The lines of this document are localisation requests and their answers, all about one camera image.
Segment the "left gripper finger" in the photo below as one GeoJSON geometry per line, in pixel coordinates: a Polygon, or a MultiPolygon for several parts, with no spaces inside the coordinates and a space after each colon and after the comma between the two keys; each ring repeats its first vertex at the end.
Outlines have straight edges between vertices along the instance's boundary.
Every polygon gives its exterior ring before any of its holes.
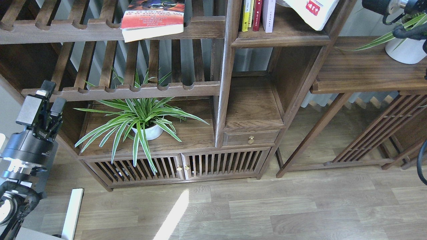
{"type": "Polygon", "coordinates": [[[41,88],[36,91],[36,96],[50,99],[53,91],[55,90],[56,83],[48,80],[44,80],[41,85],[41,88]]]}
{"type": "Polygon", "coordinates": [[[51,117],[61,116],[65,104],[66,104],[66,100],[64,98],[61,98],[61,97],[56,98],[52,105],[52,108],[50,109],[50,116],[51,117]]]}

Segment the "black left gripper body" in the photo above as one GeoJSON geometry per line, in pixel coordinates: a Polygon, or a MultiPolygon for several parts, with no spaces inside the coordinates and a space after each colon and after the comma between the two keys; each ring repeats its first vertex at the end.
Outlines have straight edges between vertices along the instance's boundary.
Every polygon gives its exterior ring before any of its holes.
{"type": "Polygon", "coordinates": [[[2,158],[47,165],[62,122],[62,115],[50,116],[49,99],[26,96],[16,119],[16,123],[24,125],[25,130],[11,135],[2,158]]]}

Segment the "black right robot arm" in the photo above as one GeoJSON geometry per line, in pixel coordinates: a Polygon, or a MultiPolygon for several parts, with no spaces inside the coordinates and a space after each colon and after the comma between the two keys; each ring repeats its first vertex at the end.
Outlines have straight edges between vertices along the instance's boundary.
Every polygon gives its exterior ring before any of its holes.
{"type": "Polygon", "coordinates": [[[392,39],[424,40],[422,49],[426,52],[426,9],[425,0],[363,0],[362,6],[383,16],[385,25],[398,24],[392,32],[372,41],[360,50],[370,48],[392,39]]]}

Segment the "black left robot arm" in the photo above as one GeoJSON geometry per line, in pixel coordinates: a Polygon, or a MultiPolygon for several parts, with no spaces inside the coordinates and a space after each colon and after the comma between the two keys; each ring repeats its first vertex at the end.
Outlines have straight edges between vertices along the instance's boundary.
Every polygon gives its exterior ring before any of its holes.
{"type": "Polygon", "coordinates": [[[27,95],[16,119],[25,128],[13,133],[1,153],[1,226],[2,240],[14,240],[25,217],[33,211],[44,192],[63,123],[66,100],[49,99],[56,84],[45,80],[33,95],[27,95]]]}

